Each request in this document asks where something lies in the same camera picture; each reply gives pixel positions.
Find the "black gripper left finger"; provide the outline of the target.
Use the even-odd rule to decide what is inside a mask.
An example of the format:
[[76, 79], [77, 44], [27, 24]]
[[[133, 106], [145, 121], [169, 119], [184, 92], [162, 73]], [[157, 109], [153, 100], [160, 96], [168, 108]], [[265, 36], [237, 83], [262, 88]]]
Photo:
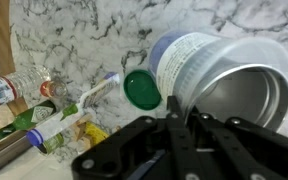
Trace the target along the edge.
[[178, 180], [200, 180], [200, 165], [189, 130], [175, 96], [167, 98], [167, 130], [170, 135], [173, 169]]

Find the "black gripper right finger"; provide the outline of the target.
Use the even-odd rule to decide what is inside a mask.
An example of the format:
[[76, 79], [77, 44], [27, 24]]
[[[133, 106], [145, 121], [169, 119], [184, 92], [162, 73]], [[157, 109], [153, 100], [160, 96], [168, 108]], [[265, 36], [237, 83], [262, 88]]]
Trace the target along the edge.
[[238, 117], [222, 123], [201, 113], [196, 120], [205, 132], [196, 139], [224, 156], [228, 180], [288, 180], [288, 137]]

